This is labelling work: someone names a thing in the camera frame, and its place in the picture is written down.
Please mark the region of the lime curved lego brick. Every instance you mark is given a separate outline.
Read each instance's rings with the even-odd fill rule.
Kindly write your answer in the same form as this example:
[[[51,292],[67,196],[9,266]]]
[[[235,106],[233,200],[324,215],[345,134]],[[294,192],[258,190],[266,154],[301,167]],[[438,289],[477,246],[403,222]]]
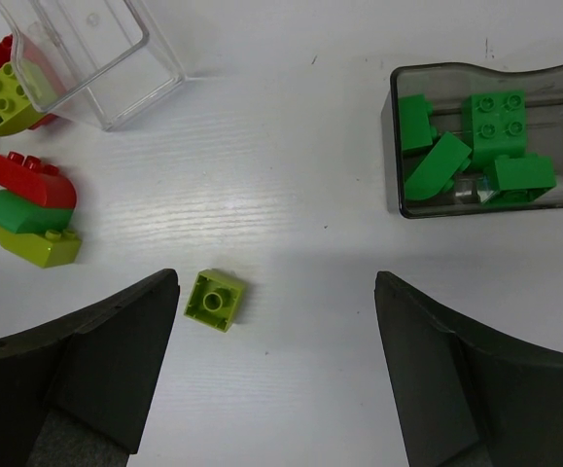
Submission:
[[[0,227],[0,246],[39,268],[73,264],[82,240],[75,231],[47,230],[44,233],[11,233]]]

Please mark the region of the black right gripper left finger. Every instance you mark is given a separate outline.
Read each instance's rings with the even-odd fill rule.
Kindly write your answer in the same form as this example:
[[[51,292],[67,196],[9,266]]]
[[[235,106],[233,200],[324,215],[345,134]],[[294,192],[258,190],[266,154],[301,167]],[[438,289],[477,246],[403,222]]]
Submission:
[[[139,450],[180,296],[174,269],[0,338],[0,466],[124,466]]]

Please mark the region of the green curved lego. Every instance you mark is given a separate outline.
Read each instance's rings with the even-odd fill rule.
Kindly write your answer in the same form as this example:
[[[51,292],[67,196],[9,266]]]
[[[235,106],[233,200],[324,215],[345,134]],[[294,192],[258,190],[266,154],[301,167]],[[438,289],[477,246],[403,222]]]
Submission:
[[[7,190],[0,190],[0,228],[13,234],[43,234],[69,226],[74,210],[47,208]]]

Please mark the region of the red curved lego brick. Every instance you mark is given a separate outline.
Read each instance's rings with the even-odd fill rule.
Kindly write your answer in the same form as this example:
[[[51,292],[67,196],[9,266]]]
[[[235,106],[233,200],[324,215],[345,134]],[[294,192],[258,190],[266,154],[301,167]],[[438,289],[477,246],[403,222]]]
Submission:
[[[72,182],[52,164],[18,152],[0,155],[0,186],[41,207],[74,209]]]

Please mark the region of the green curved lego brick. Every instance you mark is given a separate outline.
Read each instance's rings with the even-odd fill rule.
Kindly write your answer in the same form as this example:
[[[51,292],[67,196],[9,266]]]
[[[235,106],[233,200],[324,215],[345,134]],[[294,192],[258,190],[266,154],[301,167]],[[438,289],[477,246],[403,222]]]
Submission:
[[[405,179],[405,199],[423,201],[451,189],[457,173],[471,164],[472,148],[451,132],[445,133]]]

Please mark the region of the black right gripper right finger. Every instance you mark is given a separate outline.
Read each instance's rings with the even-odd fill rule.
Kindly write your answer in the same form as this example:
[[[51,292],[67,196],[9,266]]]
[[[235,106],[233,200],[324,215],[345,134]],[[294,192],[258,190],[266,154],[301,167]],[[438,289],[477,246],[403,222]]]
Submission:
[[[563,353],[511,337],[392,272],[375,309],[411,466],[563,466]]]

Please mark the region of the green square lego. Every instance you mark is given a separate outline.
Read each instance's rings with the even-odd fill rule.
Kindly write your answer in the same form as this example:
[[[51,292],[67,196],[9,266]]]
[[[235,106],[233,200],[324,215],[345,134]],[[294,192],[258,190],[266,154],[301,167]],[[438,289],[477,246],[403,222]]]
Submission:
[[[556,186],[553,161],[548,157],[529,154],[513,158],[500,156],[483,169],[491,190],[550,190]]]

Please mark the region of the lime square lego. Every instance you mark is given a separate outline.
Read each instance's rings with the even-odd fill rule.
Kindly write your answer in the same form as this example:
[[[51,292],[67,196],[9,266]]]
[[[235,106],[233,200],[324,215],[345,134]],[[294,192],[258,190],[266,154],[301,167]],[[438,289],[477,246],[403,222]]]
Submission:
[[[247,284],[218,269],[198,273],[184,315],[226,333],[240,309]]]

